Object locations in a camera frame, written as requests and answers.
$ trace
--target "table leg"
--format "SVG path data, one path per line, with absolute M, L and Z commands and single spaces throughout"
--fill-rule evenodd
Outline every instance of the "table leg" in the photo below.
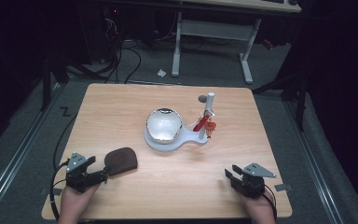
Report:
M 260 22 L 261 22 L 261 19 L 257 19 L 255 21 L 255 25 L 253 26 L 251 36 L 250 36 L 250 38 L 247 42 L 247 46 L 245 48 L 245 52 L 240 54 L 242 72 L 243 72 L 243 75 L 245 76 L 245 82 L 247 84 L 253 83 L 252 74 L 251 74 L 251 71 L 249 69 L 249 64 L 248 64 L 248 57 L 249 57 L 249 53 L 251 52 L 252 45 L 255 42 L 255 36 L 257 35 L 258 28 L 260 26 Z
M 182 12 L 178 12 L 175 52 L 173 53 L 173 62 L 172 62 L 172 76 L 173 77 L 179 77 L 181 34 L 182 34 Z

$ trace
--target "table top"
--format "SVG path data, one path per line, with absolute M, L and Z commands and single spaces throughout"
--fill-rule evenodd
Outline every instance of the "table top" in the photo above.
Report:
M 217 127 L 205 145 L 186 143 L 171 152 L 148 146 L 144 129 L 152 111 L 162 107 L 176 110 L 189 127 L 205 107 L 199 96 L 208 92 L 215 93 L 212 108 Z M 277 176 L 265 181 L 276 196 L 278 217 L 292 214 L 286 192 L 274 188 L 282 178 L 249 89 L 91 84 L 62 162 L 76 151 L 96 157 L 89 173 L 100 171 L 105 155 L 121 147 L 135 151 L 138 168 L 111 176 L 106 185 L 101 184 L 83 218 L 247 217 L 225 169 L 232 171 L 232 164 L 245 167 L 252 162 Z M 62 169 L 56 180 L 64 178 Z M 60 207 L 59 196 L 56 202 Z M 42 217 L 54 219 L 48 198 Z
M 246 7 L 252 9 L 263 9 L 281 12 L 301 12 L 299 5 L 290 5 L 289 0 L 284 0 L 284 3 L 273 3 L 263 0 L 182 0 L 183 2 L 199 3 L 199 4 L 213 4 L 226 7 Z

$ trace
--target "desk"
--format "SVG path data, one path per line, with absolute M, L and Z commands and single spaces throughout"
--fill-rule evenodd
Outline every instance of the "desk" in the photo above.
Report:
M 203 112 L 200 95 L 214 92 L 213 137 L 205 145 L 188 143 L 172 152 L 159 152 L 144 140 L 145 121 L 155 109 L 178 111 L 188 127 Z M 104 167 L 105 155 L 131 147 L 138 168 L 111 176 L 93 197 L 83 218 L 236 218 L 247 217 L 225 169 L 258 162 L 277 178 L 265 178 L 274 190 L 278 217 L 292 208 L 252 92 L 244 88 L 91 84 L 63 152 L 62 162 L 76 151 L 96 156 L 88 172 Z M 64 170 L 56 180 L 65 178 Z M 43 218 L 53 219 L 49 199 Z
M 285 0 L 282 4 L 261 0 L 184 0 L 180 2 L 212 4 L 225 7 L 246 7 L 257 10 L 272 10 L 280 12 L 299 13 L 301 11 L 299 5 L 291 6 L 288 3 L 288 0 Z M 179 76 L 181 35 L 199 35 L 246 41 L 247 44 L 244 51 L 240 54 L 240 62 L 245 82 L 247 84 L 252 84 L 253 79 L 249 69 L 248 57 L 251 52 L 252 45 L 255 42 L 260 22 L 260 19 L 256 19 L 255 24 L 253 25 L 233 25 L 219 22 L 182 20 L 182 13 L 178 13 L 175 50 L 172 60 L 172 76 Z
M 51 1 L 43 0 L 42 2 L 51 3 Z M 271 3 L 267 1 L 262 0 L 160 0 L 160 1 L 154 1 L 154 0 L 99 0 L 95 3 L 99 4 L 107 4 L 107 5 L 113 5 L 115 7 L 123 7 L 123 8 L 148 8 L 153 10 L 162 10 L 162 11 L 172 11 L 172 12 L 186 12 L 186 13 L 208 13 L 208 14 L 216 14 L 221 17 L 224 17 L 226 15 L 236 15 L 236 16 L 250 16 L 255 19 L 264 19 L 264 18 L 282 18 L 289 21 L 307 21 L 311 20 L 311 18 L 307 18 L 304 16 L 301 16 L 300 12 L 301 7 L 299 5 L 291 6 L 288 4 L 288 0 L 285 0 L 284 4 L 277 4 L 277 3 Z M 37 21 L 39 21 L 41 24 L 44 23 L 43 16 L 38 16 L 35 18 Z M 46 27 L 42 27 L 44 29 L 44 34 L 48 36 L 49 30 Z M 43 108 L 45 108 L 48 103 L 50 102 L 50 92 L 49 92 L 49 81 L 48 76 L 50 75 L 51 70 L 53 68 L 61 68 L 62 71 L 65 69 L 62 68 L 62 58 L 55 55 L 57 52 L 54 52 L 56 50 L 57 46 L 54 46 L 54 41 L 52 43 L 47 41 L 49 44 L 51 44 L 54 48 L 48 47 L 49 49 L 53 49 L 53 52 L 49 57 L 51 57 L 50 63 L 47 62 L 46 64 L 46 72 L 44 72 L 44 83 L 46 84 L 46 87 L 44 88 L 44 103 Z M 174 55 L 179 54 L 178 50 L 175 50 Z M 241 56 L 241 62 L 242 66 L 247 64 L 247 53 L 244 52 L 244 54 Z M 94 73 L 93 71 L 90 71 L 88 68 L 82 66 L 81 64 L 77 64 L 74 62 L 65 62 L 71 64 L 73 67 L 75 67 L 77 70 L 81 71 L 82 73 L 86 74 L 90 77 L 96 77 L 99 74 Z M 56 69 L 57 71 L 53 72 L 53 75 L 56 77 L 57 80 L 61 83 L 65 83 L 67 81 L 67 75 L 60 70 Z

